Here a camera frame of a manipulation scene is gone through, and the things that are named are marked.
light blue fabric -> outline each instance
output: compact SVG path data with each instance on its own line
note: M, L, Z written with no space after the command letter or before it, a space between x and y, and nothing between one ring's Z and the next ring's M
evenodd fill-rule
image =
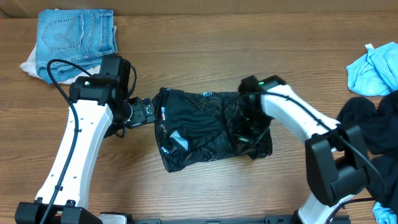
M68 60L84 69L101 65L107 54L118 52L113 11L106 9L50 10L39 14L36 69L47 83L47 63L54 58ZM55 62L51 66L56 81L73 78L81 71Z
M397 215L390 208L381 206L379 202L374 205L373 214L379 224L397 224Z
M398 45L388 43L346 67L348 88L364 96L386 96L398 89Z

folded black cloth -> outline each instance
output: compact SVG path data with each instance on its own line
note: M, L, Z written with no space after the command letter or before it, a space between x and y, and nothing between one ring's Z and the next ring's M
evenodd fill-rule
M337 120L358 124L369 150L373 154L383 154L372 160L388 189L379 202L398 213L398 90L385 96L377 110L364 97L352 98L344 105ZM372 183L368 190L372 196L378 196L380 182Z
M155 135L167 171L196 162L247 154L252 159L272 154L269 128L255 146L239 147L236 133L246 122L246 105L239 93L202 94L161 88L152 100Z

wire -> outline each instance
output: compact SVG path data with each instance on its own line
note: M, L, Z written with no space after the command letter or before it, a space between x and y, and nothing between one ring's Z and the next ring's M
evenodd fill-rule
M58 192L62 188L61 187L62 181L63 181L63 178L65 177L66 172L67 172L70 160L72 159L72 155L73 155L73 152L75 150L75 146L76 146L76 142L77 142L77 136L78 136L78 133L80 132L80 130L79 130L79 119L78 119L78 116L77 116L76 109L75 109L72 101L70 101L70 99L67 96L67 94L61 89L60 85L57 83L57 81L54 79L54 76L52 75L51 64L53 64L54 62L66 63L68 65L71 65L71 66L75 67L75 68L78 68L82 72L86 73L88 76L91 76L90 73L88 73L86 70L84 70L80 66L75 65L74 63L68 62L66 60L53 59L53 60L49 61L48 64L47 64L47 72L49 73L49 77L50 77L52 83L54 83L55 87L57 87L58 91L62 94L64 99L69 104L70 109L72 110L73 117L75 119L75 133L73 134L73 140L72 140L72 144L70 146L70 150L69 150L69 154L68 154L67 160L65 161L65 165L63 165L63 168L62 168L62 171L61 171L61 174L60 174L60 178L58 179L57 185L55 186L54 193L51 196L50 202L47 205L47 209L44 212L44 215L43 215L43 217L42 217L42 219L40 221L40 224L44 224L45 223L45 221L46 221L46 219L47 219L47 217L48 217L48 215L50 213L51 207L53 206L54 201L57 198Z
M132 95L132 93L136 89L136 82L137 82L137 70L131 64L130 64L130 67L131 67L132 71L134 72L134 82L132 83L132 86L131 86L131 89L130 89L129 93L127 94L126 100L130 99L130 96Z
M311 111L309 111L306 107L304 107L304 105L302 105L301 103L299 103L295 99L291 98L290 96L282 95L282 94L279 94L279 93L271 93L271 92L268 92L268 91L263 91L263 92L256 92L256 93L247 93L247 94L241 95L241 97L247 97L247 96L251 96L251 95L271 95L271 96L278 96L278 97L281 97L281 98L285 98L286 100L289 100L289 101L295 103L297 106L299 106L301 109L303 109L310 117L312 117L315 121L317 121L319 125L324 127L326 130L331 131L331 128L329 128L321 119L318 119L313 113L311 113ZM385 195L386 191L387 191L387 187L386 187L386 183L384 182L384 179L382 178L380 172L373 166L372 163L370 163L369 159L364 157L354 146L352 146L343 137L338 136L338 140L341 143L343 143L353 153L357 154L366 163L366 165L368 165L376 173L377 177L381 181L382 192L377 197L357 198L357 199L352 199L352 200L349 200L349 201L342 202L341 204L339 204L334 209L334 211L326 219L326 222L325 222L326 224L329 224L330 220L333 218L333 216L336 215L338 210L341 209L342 207L344 207L345 205L350 204L350 203L356 203L356 202L369 202L369 201L373 201L373 200L378 200L378 199L382 198Z

black garment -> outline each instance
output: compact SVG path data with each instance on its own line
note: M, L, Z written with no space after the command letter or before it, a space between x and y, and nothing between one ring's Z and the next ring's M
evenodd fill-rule
M379 202L398 213L398 91L384 97L377 110L364 97L352 98L344 105L337 120L358 124L369 150L373 154L383 154L372 160L388 189ZM368 190L372 196L378 196L380 183L372 183Z
M161 88L152 103L156 140L169 172L196 162L244 154L257 159L272 153L268 127L254 147L241 148L236 144L234 134L246 122L245 104L239 93L195 94Z

tabletop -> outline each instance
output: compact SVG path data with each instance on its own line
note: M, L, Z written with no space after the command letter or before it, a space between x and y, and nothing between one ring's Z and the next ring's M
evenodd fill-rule
M160 87L201 93L237 91L250 75L282 77L319 111L335 118L357 96L345 67L397 37L396 12L122 16L118 55L138 72L135 96ZM37 19L0 19L0 223L19 202L33 202L63 137L68 106L53 85L19 65L36 40ZM370 98L378 104L380 97ZM152 124L103 141L90 186L89 211L134 218L238 218L292 214L310 194L302 144L278 121L274 152L197 163L169 174ZM364 190L356 198L367 197ZM375 223L374 202L348 205L353 223Z

